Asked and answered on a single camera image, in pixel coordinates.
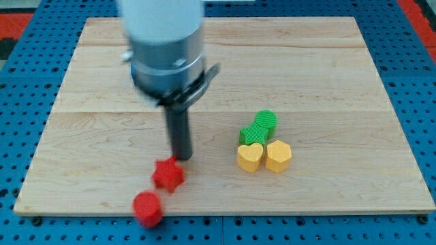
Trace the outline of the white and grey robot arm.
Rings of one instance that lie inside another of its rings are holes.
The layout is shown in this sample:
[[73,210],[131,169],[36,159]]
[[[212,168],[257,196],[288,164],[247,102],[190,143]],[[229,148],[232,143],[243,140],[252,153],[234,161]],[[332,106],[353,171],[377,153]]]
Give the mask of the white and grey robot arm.
[[119,0],[134,84],[173,110],[198,101],[219,73],[206,66],[201,0]]

